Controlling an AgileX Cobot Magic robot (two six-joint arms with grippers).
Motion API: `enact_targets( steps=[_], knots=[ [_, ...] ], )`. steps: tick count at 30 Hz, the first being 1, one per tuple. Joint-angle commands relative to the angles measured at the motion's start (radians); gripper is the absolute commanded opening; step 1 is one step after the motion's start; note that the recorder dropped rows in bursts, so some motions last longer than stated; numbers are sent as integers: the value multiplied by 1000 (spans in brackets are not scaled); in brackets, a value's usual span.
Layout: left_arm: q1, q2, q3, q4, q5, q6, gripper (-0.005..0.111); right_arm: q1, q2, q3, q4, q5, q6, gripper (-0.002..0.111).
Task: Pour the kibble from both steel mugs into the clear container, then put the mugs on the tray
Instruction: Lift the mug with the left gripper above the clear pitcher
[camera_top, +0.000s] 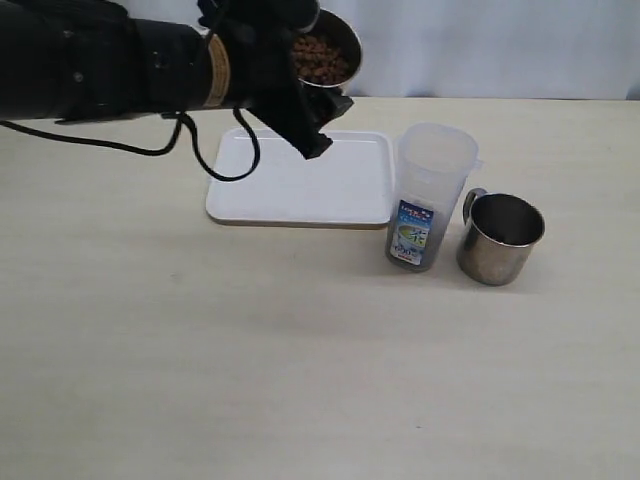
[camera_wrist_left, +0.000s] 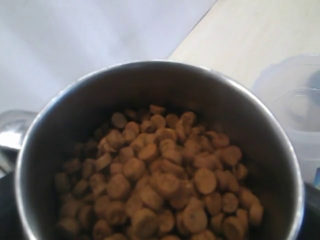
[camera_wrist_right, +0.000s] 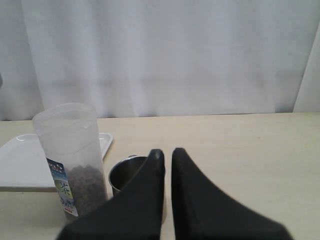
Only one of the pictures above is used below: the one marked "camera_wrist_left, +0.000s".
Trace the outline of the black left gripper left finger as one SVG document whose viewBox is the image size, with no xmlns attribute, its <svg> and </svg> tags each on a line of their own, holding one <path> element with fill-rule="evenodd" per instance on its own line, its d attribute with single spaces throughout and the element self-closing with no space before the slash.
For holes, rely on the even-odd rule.
<svg viewBox="0 0 320 240">
<path fill-rule="evenodd" d="M 0 239 L 23 239 L 15 201 L 14 174 L 12 172 L 0 179 Z"/>
</svg>

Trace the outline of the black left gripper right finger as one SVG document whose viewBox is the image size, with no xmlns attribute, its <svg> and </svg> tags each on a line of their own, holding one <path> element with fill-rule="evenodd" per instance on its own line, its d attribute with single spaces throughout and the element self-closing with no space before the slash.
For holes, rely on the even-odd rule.
<svg viewBox="0 0 320 240">
<path fill-rule="evenodd" d="M 320 240 L 320 190 L 305 186 L 305 209 L 301 227 L 302 240 Z"/>
</svg>

